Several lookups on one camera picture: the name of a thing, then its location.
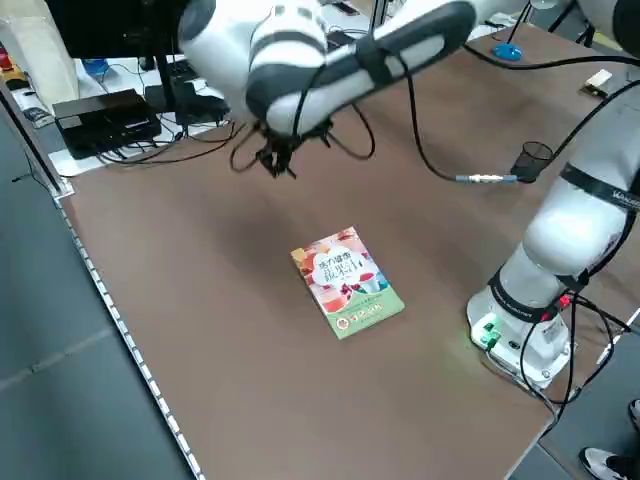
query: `shoe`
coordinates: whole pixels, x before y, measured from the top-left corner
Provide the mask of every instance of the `shoe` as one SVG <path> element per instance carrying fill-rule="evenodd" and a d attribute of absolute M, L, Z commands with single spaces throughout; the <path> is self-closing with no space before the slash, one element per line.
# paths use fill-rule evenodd
<path fill-rule="evenodd" d="M 636 427 L 638 433 L 640 433 L 640 400 L 634 400 L 629 404 L 629 416 L 633 422 L 633 426 Z"/>
<path fill-rule="evenodd" d="M 634 477 L 636 460 L 605 452 L 597 448 L 584 448 L 580 452 L 584 468 L 598 480 L 638 480 Z"/>

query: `book cover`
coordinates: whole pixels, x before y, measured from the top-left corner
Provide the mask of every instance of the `book cover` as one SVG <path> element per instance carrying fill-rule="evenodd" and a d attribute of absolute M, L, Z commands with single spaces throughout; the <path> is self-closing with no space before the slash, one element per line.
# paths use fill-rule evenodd
<path fill-rule="evenodd" d="M 291 256 L 339 339 L 404 309 L 353 227 Z"/>

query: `black box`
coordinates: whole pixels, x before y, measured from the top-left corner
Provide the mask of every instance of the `black box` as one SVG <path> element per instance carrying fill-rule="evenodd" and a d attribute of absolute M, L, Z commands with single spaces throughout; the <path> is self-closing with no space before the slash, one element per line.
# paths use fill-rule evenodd
<path fill-rule="evenodd" d="M 133 89 L 56 103 L 53 111 L 75 159 L 151 140 L 162 131 L 158 118 Z"/>

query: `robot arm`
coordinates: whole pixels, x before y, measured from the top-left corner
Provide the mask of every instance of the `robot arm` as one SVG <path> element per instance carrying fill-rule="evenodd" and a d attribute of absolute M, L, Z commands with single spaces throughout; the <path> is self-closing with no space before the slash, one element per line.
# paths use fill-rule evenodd
<path fill-rule="evenodd" d="M 328 26 L 316 0 L 194 0 L 180 24 L 180 43 L 233 111 L 250 112 L 291 137 L 400 80 L 405 69 L 398 57 L 410 74 L 445 58 L 503 2 L 408 0 L 372 36 L 327 54 Z"/>

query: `brown table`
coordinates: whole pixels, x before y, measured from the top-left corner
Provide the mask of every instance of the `brown table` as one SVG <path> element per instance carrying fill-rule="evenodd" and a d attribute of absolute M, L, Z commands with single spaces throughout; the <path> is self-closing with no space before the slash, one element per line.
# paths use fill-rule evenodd
<path fill-rule="evenodd" d="M 528 61 L 587 52 L 532 27 L 519 43 Z M 507 171 L 524 141 L 555 147 L 595 107 L 577 90 L 599 68 L 505 72 L 458 52 L 416 78 L 427 154 L 451 172 Z M 416 154 L 404 85 L 363 108 L 378 144 L 368 163 L 310 142 L 298 180 L 236 175 L 229 149 L 74 179 L 66 207 L 208 478 L 496 479 L 547 419 L 484 366 L 464 308 L 561 165 L 532 186 L 445 183 Z M 364 150 L 354 115 L 336 124 Z M 338 341 L 289 252 L 350 225 L 406 309 Z M 589 295 L 628 317 L 637 273 L 623 253 Z M 586 372 L 604 339 L 581 331 Z"/>

